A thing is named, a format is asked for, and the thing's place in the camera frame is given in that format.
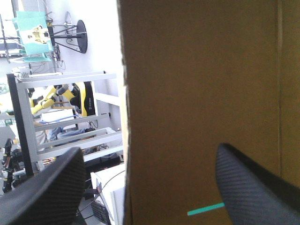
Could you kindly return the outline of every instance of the wire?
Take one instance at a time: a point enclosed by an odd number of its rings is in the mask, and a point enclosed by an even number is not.
[[[64,60],[61,61],[61,64],[59,61],[57,61],[57,68],[60,68],[60,69],[63,69],[63,70],[66,70],[66,63]]]
[[[33,71],[33,73],[40,73],[40,72],[42,72],[43,69],[45,68],[45,63],[44,63],[44,64],[41,64],[41,65],[39,65],[39,66],[30,66],[30,67],[38,67],[35,71]]]
[[[100,147],[100,150],[101,150],[101,148],[104,148],[104,149],[108,149],[108,148],[109,148],[108,145],[104,145],[104,144],[99,145],[99,147]],[[101,158],[110,158],[110,157],[112,157],[114,154],[116,154],[116,153],[114,152],[114,153],[110,154],[109,156],[101,156]]]
[[[82,212],[83,210],[85,210],[87,207],[89,207],[90,205],[92,205],[92,203],[99,197],[99,195],[102,193],[103,189],[106,187],[106,185],[116,176],[118,176],[119,174],[125,172],[125,170],[121,171],[120,173],[117,173],[116,175],[114,175],[113,177],[111,177],[103,186],[103,188],[101,189],[101,191],[96,195],[96,197],[94,198],[93,201],[91,201],[89,204],[87,204],[82,210],[80,210],[79,212]]]
[[[83,218],[83,219],[84,219],[84,220],[86,220],[86,219],[88,219],[88,218],[90,218],[90,217],[92,217],[92,216],[94,216],[94,214],[93,214],[93,215],[91,215],[91,216],[89,216],[89,217]]]
[[[32,66],[32,65],[31,65],[32,63],[30,63],[30,67],[31,67],[31,68],[32,68],[32,67],[41,67],[42,65],[45,65],[45,63],[46,63],[46,62],[42,62],[42,63],[41,63],[40,65],[38,65],[38,66]]]
[[[93,128],[92,125],[94,125],[94,128],[98,128],[98,126],[99,126],[98,121],[97,121],[97,126],[94,124],[93,121],[88,121],[88,123],[89,123],[89,128]]]
[[[87,188],[87,189],[89,189],[91,186],[92,186],[92,183],[90,183],[90,185],[88,186],[88,188]]]

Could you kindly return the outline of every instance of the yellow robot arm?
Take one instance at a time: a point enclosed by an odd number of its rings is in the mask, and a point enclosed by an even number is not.
[[[54,88],[54,86],[49,86],[45,90],[45,93],[46,93],[46,95],[44,96],[44,98],[42,100],[40,100],[36,106],[31,107],[31,113],[33,115],[38,113],[42,109],[46,109],[46,108],[52,106],[55,103],[53,96],[56,93],[56,89]]]
[[[66,90],[66,91],[62,94],[62,96],[66,97],[66,99],[67,99],[68,101],[70,101],[72,98],[75,97],[75,95],[73,95],[73,93],[72,93],[69,89]]]

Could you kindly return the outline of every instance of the metal shelf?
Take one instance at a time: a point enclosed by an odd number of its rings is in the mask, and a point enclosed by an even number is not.
[[[89,82],[89,81],[91,81],[93,84],[93,82],[97,80],[114,79],[114,78],[117,78],[116,74],[104,74],[103,72],[70,73],[70,74],[53,73],[53,74],[46,74],[46,75],[35,75],[29,78],[16,78],[13,74],[7,75],[7,79],[9,80],[8,82],[9,88],[11,89],[11,98],[13,101],[14,111],[18,112],[16,113],[15,118],[17,122],[21,148],[25,159],[24,164],[26,168],[26,173],[28,176],[33,175],[32,163],[37,163],[37,165],[42,165],[41,160],[62,155],[72,147],[80,147],[84,149],[88,147],[97,146],[103,143],[109,143],[116,140],[121,141],[122,136],[120,131],[115,132],[110,127],[106,127],[104,129],[98,129],[95,131],[74,135],[72,137],[66,137],[64,139],[59,139],[56,141],[38,144],[35,135],[36,132],[38,131],[54,129],[56,127],[65,127],[72,124],[78,124],[82,122],[108,118],[110,115],[109,112],[98,115],[97,99],[114,105],[120,105],[120,102],[118,97],[109,96],[101,93],[95,93],[94,92],[95,89],[93,88],[96,115],[35,127],[33,123],[33,116],[30,110],[29,96],[28,96],[27,89],[36,88],[36,87],[45,87],[49,85],[59,85],[64,83],[77,83],[77,82]],[[92,153],[91,155],[86,155],[84,157],[84,160],[89,161],[94,158],[101,157],[104,154],[111,154],[114,151],[120,151],[120,150],[122,150],[121,146],[113,147],[101,151],[101,153],[96,152],[96,154]]]
[[[123,145],[112,147],[112,148],[109,148],[109,149],[105,149],[105,150],[102,150],[102,151],[97,151],[97,152],[85,155],[85,156],[83,156],[83,160],[84,160],[84,162],[88,162],[88,161],[91,161],[93,159],[96,159],[96,158],[99,158],[99,157],[102,157],[102,156],[107,156],[109,154],[112,154],[112,153],[115,153],[115,152],[118,152],[118,151],[122,151],[122,150],[124,150]]]
[[[77,124],[77,123],[84,123],[87,121],[92,121],[92,120],[99,120],[99,119],[103,119],[103,118],[109,118],[109,114],[102,114],[100,116],[86,116],[86,117],[82,117],[82,118],[77,118],[74,120],[67,120],[67,121],[62,121],[62,122],[57,122],[57,123],[50,123],[47,125],[41,125],[41,126],[37,126],[34,127],[35,131],[41,131],[41,130],[49,130],[49,129],[53,129],[56,128],[58,126],[60,127],[65,127],[65,126],[69,126],[69,125],[73,125],[73,124]]]
[[[112,105],[120,106],[120,98],[113,95],[107,95],[103,93],[95,93],[94,96],[97,100],[106,102]]]
[[[103,143],[120,140],[121,138],[122,138],[122,133],[120,131],[118,131],[114,134],[107,134],[107,135],[92,137],[92,138],[78,141],[78,142],[64,144],[62,146],[58,146],[58,147],[54,147],[54,148],[51,148],[48,150],[43,150],[43,151],[38,152],[37,160],[39,161],[39,160],[43,160],[46,158],[51,158],[51,157],[62,155],[72,147],[80,147],[81,149],[85,149],[85,148],[97,146],[97,145],[100,145]]]

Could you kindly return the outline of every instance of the black cable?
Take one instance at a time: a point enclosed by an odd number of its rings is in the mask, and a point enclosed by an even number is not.
[[[87,189],[89,189],[90,187],[92,186],[92,183],[88,186],[88,188]]]
[[[94,198],[93,201],[91,201],[89,204],[87,204],[82,210],[80,210],[79,212],[82,212],[83,210],[85,210],[87,207],[89,207],[90,205],[92,205],[92,203],[99,197],[99,195],[102,193],[103,189],[106,187],[106,185],[116,176],[118,176],[119,174],[125,172],[125,170],[121,171],[120,173],[117,173],[116,175],[114,175],[113,177],[111,177],[103,186],[103,188],[101,189],[101,191],[96,195],[96,197]]]
[[[45,62],[43,62],[43,63],[41,63],[40,65],[38,65],[38,66],[32,66],[32,65],[30,65],[30,67],[32,68],[32,67],[41,67],[42,65],[44,65],[45,64]]]
[[[33,73],[40,73],[43,71],[43,69],[45,68],[45,63],[44,64],[41,64],[39,66],[31,66],[31,67],[38,67],[35,71],[33,71]]]
[[[94,122],[93,122],[93,121],[90,121],[90,122],[91,122],[91,124],[93,124],[93,125],[94,125],[94,127],[95,127],[95,128],[98,128],[98,126],[99,126],[99,125],[98,125],[98,121],[97,121],[97,126],[94,124]]]
[[[89,216],[89,217],[86,217],[86,218],[83,218],[84,220],[86,220],[86,219],[88,219],[88,218],[90,218],[90,217],[92,217],[92,216],[94,216],[94,215],[91,215],[91,216]]]
[[[58,68],[66,70],[66,63],[64,60],[61,61],[61,64],[59,61],[57,61],[57,64],[58,64],[58,66],[57,66]]]

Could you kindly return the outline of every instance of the cardboard box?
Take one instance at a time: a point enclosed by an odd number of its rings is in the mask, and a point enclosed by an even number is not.
[[[300,2],[282,2],[280,70],[282,177],[300,187]]]
[[[119,1],[128,87],[126,224],[228,225],[221,142],[279,175],[276,1]]]

